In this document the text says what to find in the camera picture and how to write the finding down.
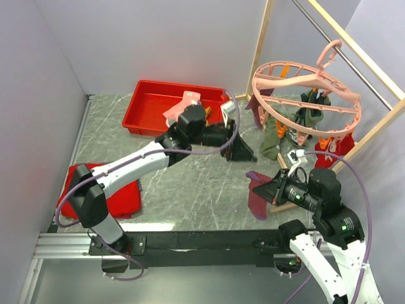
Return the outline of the mustard yellow sock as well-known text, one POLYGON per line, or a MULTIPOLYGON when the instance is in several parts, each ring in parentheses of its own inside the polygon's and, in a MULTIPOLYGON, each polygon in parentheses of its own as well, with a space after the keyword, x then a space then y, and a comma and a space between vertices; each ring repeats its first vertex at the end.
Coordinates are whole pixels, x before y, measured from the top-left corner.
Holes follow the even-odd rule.
POLYGON ((209 115, 211 114, 212 109, 209 106, 209 107, 205 108, 204 111, 205 111, 205 126, 208 126, 209 125, 208 118, 209 118, 209 115))

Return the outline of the pink patterned sock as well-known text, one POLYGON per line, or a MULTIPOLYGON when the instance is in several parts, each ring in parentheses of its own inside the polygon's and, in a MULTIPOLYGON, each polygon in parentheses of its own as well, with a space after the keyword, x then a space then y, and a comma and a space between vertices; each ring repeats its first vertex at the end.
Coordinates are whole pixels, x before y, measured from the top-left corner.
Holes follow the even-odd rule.
POLYGON ((182 100, 163 113, 167 127, 178 120, 178 116, 190 105, 201 105, 201 94, 198 92, 184 91, 182 100))

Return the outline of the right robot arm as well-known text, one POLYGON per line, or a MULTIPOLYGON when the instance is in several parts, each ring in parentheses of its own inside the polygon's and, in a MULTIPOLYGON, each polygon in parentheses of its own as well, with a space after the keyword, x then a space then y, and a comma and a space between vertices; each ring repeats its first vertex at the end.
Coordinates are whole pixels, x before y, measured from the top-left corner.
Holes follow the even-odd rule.
POLYGON ((252 189, 257 197, 253 213, 264 212, 269 203, 291 202, 313 216, 313 224, 332 252, 338 270, 328 263, 300 220, 279 226, 278 247, 295 253, 322 289, 328 303, 382 303, 368 265, 365 234, 358 216, 341 202, 341 183, 333 170, 314 168, 301 181, 296 171, 281 169, 267 183, 252 189))

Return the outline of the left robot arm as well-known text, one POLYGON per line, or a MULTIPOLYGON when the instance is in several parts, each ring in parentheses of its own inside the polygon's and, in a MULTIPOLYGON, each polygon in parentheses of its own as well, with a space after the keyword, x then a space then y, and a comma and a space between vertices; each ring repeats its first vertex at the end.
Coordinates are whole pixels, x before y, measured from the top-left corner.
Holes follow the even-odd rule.
POLYGON ((201 105, 189 105, 165 133, 137 152, 102 166, 80 165, 75 169, 68 202, 82 226, 94 231, 111 254, 130 248, 128 237, 107 206, 107 199, 121 188, 182 161, 193 153, 194 144, 213 147, 231 162, 256 162, 235 120, 208 125, 205 115, 201 105))

